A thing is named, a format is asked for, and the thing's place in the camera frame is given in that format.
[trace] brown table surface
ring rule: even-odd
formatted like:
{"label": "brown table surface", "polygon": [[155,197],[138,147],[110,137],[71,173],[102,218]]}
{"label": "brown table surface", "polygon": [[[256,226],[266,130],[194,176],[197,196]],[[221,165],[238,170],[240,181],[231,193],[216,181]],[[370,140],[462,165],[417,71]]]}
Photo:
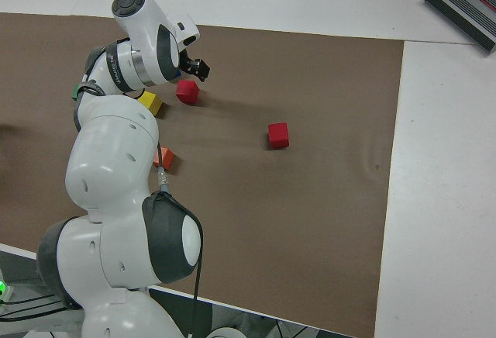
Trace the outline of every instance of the brown table surface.
{"label": "brown table surface", "polygon": [[[153,89],[171,191],[204,226],[200,295],[372,337],[403,42],[200,29],[198,104]],[[0,242],[36,251],[84,215],[64,187],[71,93],[89,50],[124,36],[112,19],[0,14]],[[268,147],[274,122],[289,148]]]}

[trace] yellow cube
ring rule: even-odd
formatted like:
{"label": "yellow cube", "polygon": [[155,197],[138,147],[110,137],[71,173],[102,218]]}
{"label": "yellow cube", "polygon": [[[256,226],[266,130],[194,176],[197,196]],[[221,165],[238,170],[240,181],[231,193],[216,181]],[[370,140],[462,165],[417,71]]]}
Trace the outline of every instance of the yellow cube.
{"label": "yellow cube", "polygon": [[145,91],[143,95],[138,98],[138,101],[147,107],[154,116],[157,115],[157,112],[162,105],[162,100],[153,92],[148,91]]}

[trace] white robotic arm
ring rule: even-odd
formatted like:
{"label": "white robotic arm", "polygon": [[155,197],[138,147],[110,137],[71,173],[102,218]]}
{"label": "white robotic arm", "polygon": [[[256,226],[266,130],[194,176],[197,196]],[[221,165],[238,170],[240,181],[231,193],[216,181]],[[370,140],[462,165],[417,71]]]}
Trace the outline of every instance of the white robotic arm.
{"label": "white robotic arm", "polygon": [[84,309],[83,338],[179,337],[143,289],[200,267],[202,228],[167,192],[150,194],[157,122],[122,94],[170,81],[178,69],[205,80],[209,69],[184,49],[199,38],[189,17],[169,19],[154,0],[115,0],[112,12],[129,38],[91,52],[74,96],[80,132],[66,188],[88,215],[47,230],[39,273],[68,308]]}

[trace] toy block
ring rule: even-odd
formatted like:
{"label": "toy block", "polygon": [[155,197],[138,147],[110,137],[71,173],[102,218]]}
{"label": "toy block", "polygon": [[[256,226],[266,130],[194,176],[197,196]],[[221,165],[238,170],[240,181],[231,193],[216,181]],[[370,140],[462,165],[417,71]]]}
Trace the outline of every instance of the toy block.
{"label": "toy block", "polygon": [[272,123],[269,125],[269,143],[272,148],[289,146],[288,125],[286,122]]}
{"label": "toy block", "polygon": [[177,83],[176,96],[184,104],[195,104],[198,100],[200,89],[194,81],[179,80]]}
{"label": "toy block", "polygon": [[[171,167],[172,160],[174,159],[174,154],[171,150],[166,147],[160,147],[162,150],[162,166],[164,166],[165,170],[168,170]],[[155,157],[153,158],[153,164],[158,166],[158,151],[155,152]]]}
{"label": "toy block", "polygon": [[145,91],[139,98],[138,102],[147,107],[152,115],[156,116],[160,106],[162,105],[162,100],[154,94],[153,92]]}

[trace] orange block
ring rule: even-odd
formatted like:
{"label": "orange block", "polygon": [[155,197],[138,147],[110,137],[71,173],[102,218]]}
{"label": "orange block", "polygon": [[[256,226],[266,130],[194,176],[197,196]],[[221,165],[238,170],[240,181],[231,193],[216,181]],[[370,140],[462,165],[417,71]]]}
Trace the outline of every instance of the orange block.
{"label": "orange block", "polygon": [[[174,159],[174,154],[172,151],[166,147],[160,147],[162,150],[162,166],[164,166],[164,169],[167,170],[172,163],[172,160]],[[153,159],[153,164],[155,166],[158,166],[158,151],[155,152],[155,158]]]}

